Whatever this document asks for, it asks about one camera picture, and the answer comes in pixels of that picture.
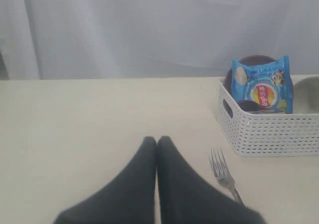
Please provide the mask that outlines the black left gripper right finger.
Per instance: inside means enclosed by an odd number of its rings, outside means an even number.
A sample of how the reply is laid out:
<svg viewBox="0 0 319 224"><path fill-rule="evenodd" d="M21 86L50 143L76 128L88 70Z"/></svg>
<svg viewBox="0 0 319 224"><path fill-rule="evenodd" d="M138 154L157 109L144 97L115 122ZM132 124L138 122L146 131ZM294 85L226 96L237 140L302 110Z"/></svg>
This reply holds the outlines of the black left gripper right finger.
<svg viewBox="0 0 319 224"><path fill-rule="evenodd" d="M163 224L263 224L256 211L230 199L200 177L168 136L157 145L160 216Z"/></svg>

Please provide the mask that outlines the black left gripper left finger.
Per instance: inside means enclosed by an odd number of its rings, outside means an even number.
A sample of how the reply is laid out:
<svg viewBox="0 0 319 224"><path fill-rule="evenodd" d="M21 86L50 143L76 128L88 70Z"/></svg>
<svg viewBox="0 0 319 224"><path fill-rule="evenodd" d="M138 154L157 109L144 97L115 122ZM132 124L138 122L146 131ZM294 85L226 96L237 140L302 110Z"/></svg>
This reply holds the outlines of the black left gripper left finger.
<svg viewBox="0 0 319 224"><path fill-rule="evenodd" d="M157 143L145 137L127 166L105 187L61 212L57 224L153 224Z"/></svg>

